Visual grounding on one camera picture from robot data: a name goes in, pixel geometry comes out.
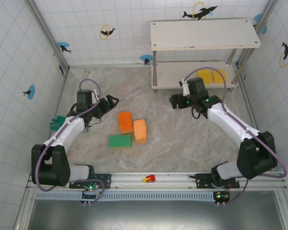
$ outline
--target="vent grille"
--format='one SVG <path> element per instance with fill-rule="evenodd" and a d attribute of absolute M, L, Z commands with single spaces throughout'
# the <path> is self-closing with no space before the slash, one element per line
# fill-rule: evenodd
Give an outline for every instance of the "vent grille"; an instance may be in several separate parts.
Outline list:
<path fill-rule="evenodd" d="M 83 200 L 80 191 L 36 192 L 37 200 Z M 214 201 L 213 192 L 115 192 L 106 191 L 100 201 L 135 201 L 135 200 L 194 200 Z"/>

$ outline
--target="white shelf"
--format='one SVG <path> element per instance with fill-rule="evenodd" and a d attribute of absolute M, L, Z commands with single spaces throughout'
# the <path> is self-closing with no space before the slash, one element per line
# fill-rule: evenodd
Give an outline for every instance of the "white shelf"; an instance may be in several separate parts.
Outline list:
<path fill-rule="evenodd" d="M 153 51 L 258 48 L 261 43 L 249 19 L 150 23 Z"/>
<path fill-rule="evenodd" d="M 192 71 L 201 67 L 213 67 L 215 69 L 224 69 L 227 76 L 227 88 L 235 88 L 231 81 L 235 74 L 231 65 L 226 65 L 224 61 L 200 61 L 200 62 L 157 62 L 157 86 L 153 89 L 182 89 L 179 82 Z M 197 77 L 197 72 L 189 79 Z M 223 88 L 224 84 L 211 83 L 206 84 L 206 88 Z"/>

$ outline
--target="sponge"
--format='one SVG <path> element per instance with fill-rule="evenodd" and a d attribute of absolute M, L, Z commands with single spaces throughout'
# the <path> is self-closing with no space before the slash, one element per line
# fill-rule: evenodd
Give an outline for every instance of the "sponge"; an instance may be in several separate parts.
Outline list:
<path fill-rule="evenodd" d="M 135 142 L 137 144 L 145 144 L 147 140 L 145 120 L 136 120 L 133 122 L 133 130 Z"/>
<path fill-rule="evenodd" d="M 227 81 L 227 76 L 226 76 L 225 70 L 224 69 L 219 69 L 218 71 L 223 74 L 225 80 Z M 218 72 L 216 72 L 215 70 L 212 70 L 212 77 L 213 77 L 213 82 L 214 83 L 224 83 L 223 80 L 222 80 L 221 75 Z"/>
<path fill-rule="evenodd" d="M 131 135 L 110 135 L 108 147 L 110 149 L 131 148 Z"/>
<path fill-rule="evenodd" d="M 203 83 L 210 84 L 212 81 L 211 71 L 207 69 L 202 69 L 197 72 L 197 77 L 203 79 Z"/>
<path fill-rule="evenodd" d="M 118 121 L 121 134 L 133 133 L 133 120 L 131 117 L 131 112 L 126 111 L 119 113 Z"/>

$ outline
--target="marble floor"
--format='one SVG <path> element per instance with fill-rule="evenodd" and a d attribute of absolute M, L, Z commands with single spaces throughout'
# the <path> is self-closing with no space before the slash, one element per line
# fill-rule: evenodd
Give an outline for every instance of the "marble floor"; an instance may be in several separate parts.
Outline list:
<path fill-rule="evenodd" d="M 85 78 L 101 86 L 102 97 L 110 94 L 120 102 L 100 124 L 78 135 L 69 148 L 70 163 L 92 164 L 97 172 L 208 172 L 216 164 L 236 159 L 238 147 L 216 124 L 204 117 L 195 120 L 190 108 L 172 109 L 169 98 L 180 90 L 153 93 L 148 67 L 71 69 L 58 115 L 69 112 L 77 101 L 78 85 Z M 82 88 L 93 90 L 95 86 L 85 82 Z M 222 97 L 222 92 L 213 89 L 209 95 Z M 250 123 L 240 88 L 228 94 L 226 104 Z M 109 149 L 108 136 L 120 133 L 118 112 L 127 110 L 133 120 L 146 120 L 147 143 L 138 145 L 133 140 L 131 149 Z"/>

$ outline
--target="yellow ring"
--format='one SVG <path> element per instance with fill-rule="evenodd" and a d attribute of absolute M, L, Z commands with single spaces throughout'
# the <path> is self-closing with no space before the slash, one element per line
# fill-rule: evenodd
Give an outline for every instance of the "yellow ring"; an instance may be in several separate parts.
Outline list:
<path fill-rule="evenodd" d="M 284 56 L 284 54 L 282 54 L 281 57 L 280 57 L 280 59 L 279 59 L 279 66 L 280 66 L 281 68 L 285 68 L 285 67 L 288 65 L 288 62 L 287 62 L 287 64 L 285 64 L 284 66 L 281 65 L 281 60 L 282 60 L 283 56 Z"/>
<path fill-rule="evenodd" d="M 102 29 L 104 28 L 104 27 L 108 27 L 108 33 L 107 33 L 107 36 L 105 37 L 105 38 L 102 38 L 101 37 L 101 31 L 102 31 Z M 110 26 L 108 25 L 108 24 L 105 24 L 105 25 L 103 25 L 102 26 L 102 28 L 100 29 L 100 38 L 102 39 L 102 40 L 106 40 L 108 37 L 109 37 L 109 33 L 110 33 Z"/>
<path fill-rule="evenodd" d="M 56 60 L 55 65 L 56 65 L 56 70 L 59 71 L 59 68 L 57 68 L 57 62 L 58 62 L 58 59 Z"/>
<path fill-rule="evenodd" d="M 193 18 L 193 19 L 194 19 L 195 7 L 196 7 L 198 4 L 201 4 L 201 5 L 205 6 L 205 4 L 204 4 L 203 2 L 201 2 L 201 1 L 195 3 L 195 5 L 194 5 L 194 7 L 193 7 L 193 14 L 192 14 L 192 18 Z"/>

